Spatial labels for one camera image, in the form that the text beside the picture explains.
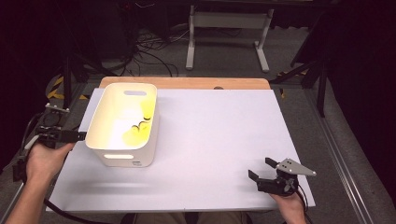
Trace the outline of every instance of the white table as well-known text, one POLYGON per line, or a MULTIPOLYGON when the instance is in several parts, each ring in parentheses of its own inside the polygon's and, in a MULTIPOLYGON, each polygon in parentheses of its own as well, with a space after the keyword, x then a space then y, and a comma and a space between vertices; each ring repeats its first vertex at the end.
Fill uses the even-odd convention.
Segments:
MULTIPOLYGON (((103 89, 80 125, 87 131, 103 89)), ((160 130, 146 168, 106 167, 78 142, 50 200, 64 211, 166 212, 276 208, 248 169, 274 179, 265 157, 299 161, 273 91, 158 90, 160 130)), ((315 202, 299 176, 310 206, 315 202)))

